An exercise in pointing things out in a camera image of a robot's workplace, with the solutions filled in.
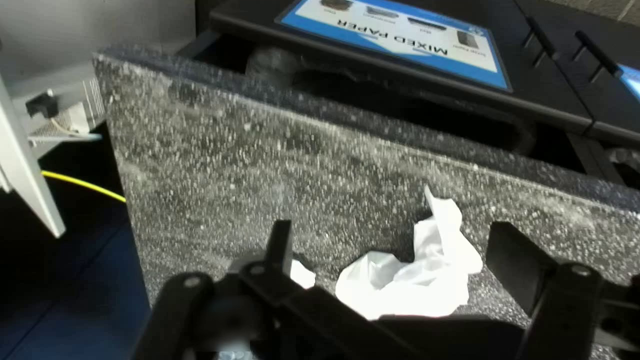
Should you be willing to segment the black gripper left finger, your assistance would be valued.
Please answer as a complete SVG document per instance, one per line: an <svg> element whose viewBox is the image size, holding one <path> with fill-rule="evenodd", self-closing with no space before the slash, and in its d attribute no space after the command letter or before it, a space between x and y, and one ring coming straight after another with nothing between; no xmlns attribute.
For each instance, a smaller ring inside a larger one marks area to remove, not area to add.
<svg viewBox="0 0 640 360"><path fill-rule="evenodd" d="M287 276L291 267L290 219L276 219L267 236L263 254L266 267L274 273Z"/></svg>

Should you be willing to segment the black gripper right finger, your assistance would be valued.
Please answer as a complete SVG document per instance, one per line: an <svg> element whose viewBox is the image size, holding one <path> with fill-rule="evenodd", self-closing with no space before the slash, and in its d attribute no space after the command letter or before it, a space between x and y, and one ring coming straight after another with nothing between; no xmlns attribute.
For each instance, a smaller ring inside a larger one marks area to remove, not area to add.
<svg viewBox="0 0 640 360"><path fill-rule="evenodd" d="M530 315L516 360L587 360L602 276L580 261L560 261L509 222L489 225L486 263Z"/></svg>

